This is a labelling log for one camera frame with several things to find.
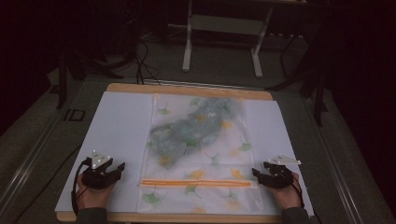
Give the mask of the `white table sheet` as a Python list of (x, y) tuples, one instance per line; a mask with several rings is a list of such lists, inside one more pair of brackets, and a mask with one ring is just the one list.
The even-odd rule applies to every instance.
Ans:
[(277, 102), (245, 98), (107, 91), (78, 159), (92, 152), (125, 166), (113, 214), (275, 216), (252, 172), (300, 165)]

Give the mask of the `person's left hand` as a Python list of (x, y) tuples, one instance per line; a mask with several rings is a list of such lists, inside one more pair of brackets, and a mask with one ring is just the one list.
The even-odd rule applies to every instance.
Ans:
[(91, 189), (82, 183), (83, 175), (78, 176), (78, 191), (76, 196), (79, 210), (88, 208), (106, 208), (108, 198), (116, 184), (105, 189)]

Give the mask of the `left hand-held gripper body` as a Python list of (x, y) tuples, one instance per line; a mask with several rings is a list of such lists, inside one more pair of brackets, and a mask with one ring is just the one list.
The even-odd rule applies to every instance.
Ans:
[(113, 163), (110, 156), (96, 150), (87, 159), (88, 168), (83, 172), (82, 183), (91, 189), (105, 189), (112, 185), (107, 183), (107, 168)]

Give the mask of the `metal floor rail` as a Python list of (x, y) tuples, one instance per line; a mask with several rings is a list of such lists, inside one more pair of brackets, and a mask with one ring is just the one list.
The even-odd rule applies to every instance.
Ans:
[(302, 99), (302, 103), (304, 105), (305, 111), (308, 115), (311, 125), (313, 126), (315, 132), (317, 133), (318, 140), (321, 144), (321, 148), (324, 154), (325, 161), (327, 163), (327, 167), (330, 171), (332, 181), (337, 190), (338, 196), (342, 202), (344, 210), (346, 211), (346, 216), (349, 220), (350, 224), (362, 224), (361, 214), (358, 211), (358, 208), (355, 204), (355, 201), (350, 193), (347, 182), (345, 181), (340, 166), (337, 163), (336, 158), (332, 153), (332, 149), (330, 147), (329, 142), (327, 141), (324, 132), (317, 125), (317, 122), (314, 118), (314, 103), (311, 99)]
[(0, 217), (2, 217), (15, 201), (21, 188), (29, 178), (30, 173), (35, 167), (38, 157), (42, 154), (44, 146), (52, 134), (54, 128), (60, 119), (58, 117), (52, 118), (45, 126), (44, 131), (37, 137), (35, 143), (29, 150), (27, 157), (22, 161), (20, 167), (12, 176), (10, 182), (7, 184), (6, 189), (0, 195)]

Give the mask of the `green cloth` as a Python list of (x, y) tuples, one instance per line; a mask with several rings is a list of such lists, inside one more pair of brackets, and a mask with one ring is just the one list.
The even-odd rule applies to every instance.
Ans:
[(168, 169), (222, 159), (250, 150), (244, 102), (233, 98), (161, 95), (155, 98), (147, 149)]

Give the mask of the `black stand leg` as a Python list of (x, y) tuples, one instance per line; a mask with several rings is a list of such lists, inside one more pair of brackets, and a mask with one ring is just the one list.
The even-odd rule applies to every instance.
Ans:
[(324, 93), (324, 86), (325, 86), (326, 76), (321, 74), (318, 77), (318, 85), (316, 90), (316, 97), (315, 97), (315, 106), (314, 106), (314, 119), (316, 124), (321, 127), (321, 111), (323, 107), (323, 93)]
[(58, 82), (58, 105), (57, 108), (61, 109), (67, 98), (67, 78), (66, 78), (66, 61), (65, 53), (63, 52), (59, 58), (59, 82)]

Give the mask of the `metal strip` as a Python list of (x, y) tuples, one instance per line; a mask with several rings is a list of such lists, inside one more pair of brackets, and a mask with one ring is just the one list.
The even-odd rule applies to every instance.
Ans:
[(211, 89), (241, 90), (241, 91), (265, 91), (265, 88), (244, 87), (244, 86), (240, 87), (240, 86), (232, 86), (232, 85), (205, 84), (205, 83), (169, 81), (169, 80), (145, 79), (143, 82), (145, 85), (196, 87), (196, 88), (211, 88)]

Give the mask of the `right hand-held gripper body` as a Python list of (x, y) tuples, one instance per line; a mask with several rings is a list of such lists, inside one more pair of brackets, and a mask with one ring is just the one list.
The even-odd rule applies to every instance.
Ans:
[(266, 169), (269, 172), (268, 175), (270, 176), (268, 187), (273, 189), (283, 189), (287, 186), (290, 186), (293, 183), (293, 177), (288, 165), (301, 164), (299, 160), (293, 159), (283, 154), (278, 154), (272, 159), (269, 159), (268, 162), (274, 165), (271, 170)]

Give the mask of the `wooden table board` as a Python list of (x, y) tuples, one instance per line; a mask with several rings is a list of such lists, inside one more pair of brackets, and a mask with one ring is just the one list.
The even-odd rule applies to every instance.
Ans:
[(126, 173), (117, 184), (107, 208), (111, 222), (129, 223), (199, 223), (199, 224), (280, 224), (281, 217), (273, 202), (265, 212), (244, 215), (210, 214), (142, 214), (136, 211), (137, 173), (143, 160), (143, 138), (149, 130), (149, 100), (156, 93), (177, 95), (236, 97), (255, 100), (257, 106), (248, 111), (250, 117), (272, 102), (266, 91), (241, 91), (196, 87), (155, 86), (111, 83), (103, 93), (82, 143), (76, 161), (83, 160), (94, 149), (107, 152), (116, 162), (126, 163)]

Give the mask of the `white metal stand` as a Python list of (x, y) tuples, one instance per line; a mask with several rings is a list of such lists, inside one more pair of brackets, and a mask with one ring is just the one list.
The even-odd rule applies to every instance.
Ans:
[(269, 7), (266, 10), (263, 21), (254, 21), (194, 14), (192, 12), (192, 5), (192, 0), (189, 0), (187, 16), (187, 38), (184, 50), (182, 70), (184, 72), (190, 71), (192, 52), (191, 35), (193, 30), (231, 33), (239, 35), (256, 35), (258, 37), (258, 41), (257, 44), (250, 50), (250, 55), (255, 72), (255, 77), (262, 78), (263, 71), (260, 62), (259, 52), (261, 50), (262, 41), (266, 35), (266, 31), (269, 25), (269, 21), (272, 17), (274, 8)]

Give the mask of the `person's right hand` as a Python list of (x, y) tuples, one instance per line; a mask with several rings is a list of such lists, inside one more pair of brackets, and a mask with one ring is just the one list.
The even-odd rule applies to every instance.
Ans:
[(292, 173), (293, 184), (283, 189), (268, 190), (273, 194), (277, 205), (282, 209), (289, 209), (302, 206), (301, 187), (299, 185), (299, 175)]

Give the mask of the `black floor bracket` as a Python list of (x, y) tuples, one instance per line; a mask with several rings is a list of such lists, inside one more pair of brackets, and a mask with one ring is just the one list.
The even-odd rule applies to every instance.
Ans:
[(68, 109), (64, 115), (63, 121), (83, 121), (86, 115), (85, 110)]

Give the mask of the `translucent leaf-print zipper bag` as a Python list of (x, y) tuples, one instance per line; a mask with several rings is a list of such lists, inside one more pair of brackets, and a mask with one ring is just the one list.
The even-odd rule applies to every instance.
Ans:
[(264, 209), (261, 190), (252, 174), (253, 145), (214, 165), (176, 164), (168, 169), (149, 157), (147, 149), (139, 181), (139, 213), (244, 215)]

